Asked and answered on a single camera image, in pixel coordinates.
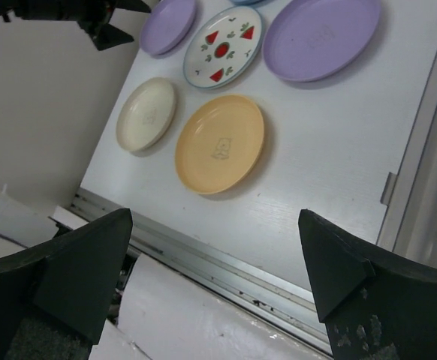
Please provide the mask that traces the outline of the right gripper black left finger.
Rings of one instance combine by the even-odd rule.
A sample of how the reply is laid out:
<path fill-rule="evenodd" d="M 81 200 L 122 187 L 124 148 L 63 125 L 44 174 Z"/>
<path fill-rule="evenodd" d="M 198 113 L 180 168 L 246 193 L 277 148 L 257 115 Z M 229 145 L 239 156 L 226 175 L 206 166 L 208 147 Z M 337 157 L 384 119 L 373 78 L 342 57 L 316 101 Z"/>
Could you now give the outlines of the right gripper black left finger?
<path fill-rule="evenodd" d="M 131 237 L 120 208 L 0 258 L 0 359 L 88 359 Z"/>

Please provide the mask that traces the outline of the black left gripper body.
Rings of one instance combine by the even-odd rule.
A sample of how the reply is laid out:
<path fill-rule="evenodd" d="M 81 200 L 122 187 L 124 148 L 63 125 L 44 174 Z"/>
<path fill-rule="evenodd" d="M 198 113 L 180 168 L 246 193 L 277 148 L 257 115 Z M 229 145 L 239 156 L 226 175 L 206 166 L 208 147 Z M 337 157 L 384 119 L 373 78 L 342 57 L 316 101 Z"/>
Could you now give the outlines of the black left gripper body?
<path fill-rule="evenodd" d="M 76 22 L 91 38 L 95 48 L 103 51 L 134 41 L 130 34 L 110 24 L 115 9 L 151 12 L 144 1 L 17 0 L 0 1 L 0 18 L 8 23 L 8 14 L 12 12 L 22 20 Z"/>

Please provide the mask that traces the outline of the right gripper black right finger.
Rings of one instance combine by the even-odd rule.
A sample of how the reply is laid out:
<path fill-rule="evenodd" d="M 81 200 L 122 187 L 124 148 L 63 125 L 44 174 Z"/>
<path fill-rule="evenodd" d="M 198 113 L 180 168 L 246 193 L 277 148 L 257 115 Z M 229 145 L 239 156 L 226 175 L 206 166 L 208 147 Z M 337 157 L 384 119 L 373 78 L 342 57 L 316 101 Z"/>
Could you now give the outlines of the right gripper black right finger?
<path fill-rule="evenodd" d="M 437 268 L 364 241 L 308 209 L 298 228 L 335 359 L 437 359 Z"/>

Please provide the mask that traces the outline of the purple plate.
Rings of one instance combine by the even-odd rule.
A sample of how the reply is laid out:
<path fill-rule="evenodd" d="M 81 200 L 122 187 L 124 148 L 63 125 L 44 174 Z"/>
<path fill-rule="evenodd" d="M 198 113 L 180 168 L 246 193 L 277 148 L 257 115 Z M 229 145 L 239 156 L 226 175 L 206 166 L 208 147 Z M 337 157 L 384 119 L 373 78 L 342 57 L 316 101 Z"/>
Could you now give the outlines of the purple plate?
<path fill-rule="evenodd" d="M 160 1 L 141 29 L 140 48 L 151 56 L 172 50 L 190 30 L 197 8 L 195 0 Z"/>
<path fill-rule="evenodd" d="M 324 79 L 364 51 L 380 18 L 380 1 L 291 1 L 267 29 L 263 60 L 281 80 Z"/>

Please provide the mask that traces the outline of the cream plastic plate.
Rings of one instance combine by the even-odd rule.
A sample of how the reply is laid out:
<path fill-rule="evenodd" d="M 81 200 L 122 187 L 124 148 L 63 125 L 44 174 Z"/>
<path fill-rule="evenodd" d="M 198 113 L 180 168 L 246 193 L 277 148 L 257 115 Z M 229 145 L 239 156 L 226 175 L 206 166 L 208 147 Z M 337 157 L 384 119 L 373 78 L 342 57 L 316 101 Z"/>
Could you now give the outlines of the cream plastic plate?
<path fill-rule="evenodd" d="M 141 152 L 167 131 L 176 111 L 173 84 L 154 77 L 140 84 L 125 101 L 116 123 L 116 140 L 127 152 Z"/>

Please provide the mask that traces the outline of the white watermelon pattern plate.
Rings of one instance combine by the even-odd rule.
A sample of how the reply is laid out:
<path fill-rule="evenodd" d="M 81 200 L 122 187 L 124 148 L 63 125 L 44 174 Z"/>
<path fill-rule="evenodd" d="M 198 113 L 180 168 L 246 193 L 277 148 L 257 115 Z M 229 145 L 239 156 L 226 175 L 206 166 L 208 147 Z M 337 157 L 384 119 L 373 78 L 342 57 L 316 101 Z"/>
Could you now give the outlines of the white watermelon pattern plate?
<path fill-rule="evenodd" d="M 264 22 L 252 7 L 235 6 L 211 17 L 192 38 L 183 60 L 186 81 L 216 89 L 236 79 L 254 60 Z"/>

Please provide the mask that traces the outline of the blue plastic plate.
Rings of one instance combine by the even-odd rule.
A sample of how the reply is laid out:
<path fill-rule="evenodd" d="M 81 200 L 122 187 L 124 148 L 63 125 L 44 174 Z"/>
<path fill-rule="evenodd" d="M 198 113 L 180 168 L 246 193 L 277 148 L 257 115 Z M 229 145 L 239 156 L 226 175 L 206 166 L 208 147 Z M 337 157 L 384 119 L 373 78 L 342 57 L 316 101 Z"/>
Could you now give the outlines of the blue plastic plate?
<path fill-rule="evenodd" d="M 264 1 L 265 0 L 230 0 L 230 2 L 235 5 L 253 5 Z"/>

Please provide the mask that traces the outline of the orange plastic plate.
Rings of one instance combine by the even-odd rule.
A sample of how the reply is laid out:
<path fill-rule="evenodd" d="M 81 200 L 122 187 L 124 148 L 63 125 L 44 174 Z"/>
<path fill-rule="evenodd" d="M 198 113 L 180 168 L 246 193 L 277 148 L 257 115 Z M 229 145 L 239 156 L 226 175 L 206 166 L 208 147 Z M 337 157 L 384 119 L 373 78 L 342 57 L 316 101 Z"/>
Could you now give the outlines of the orange plastic plate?
<path fill-rule="evenodd" d="M 191 115 L 176 144 L 175 168 L 190 191 L 212 195 L 253 169 L 264 146 L 264 117 L 248 97 L 215 97 Z"/>

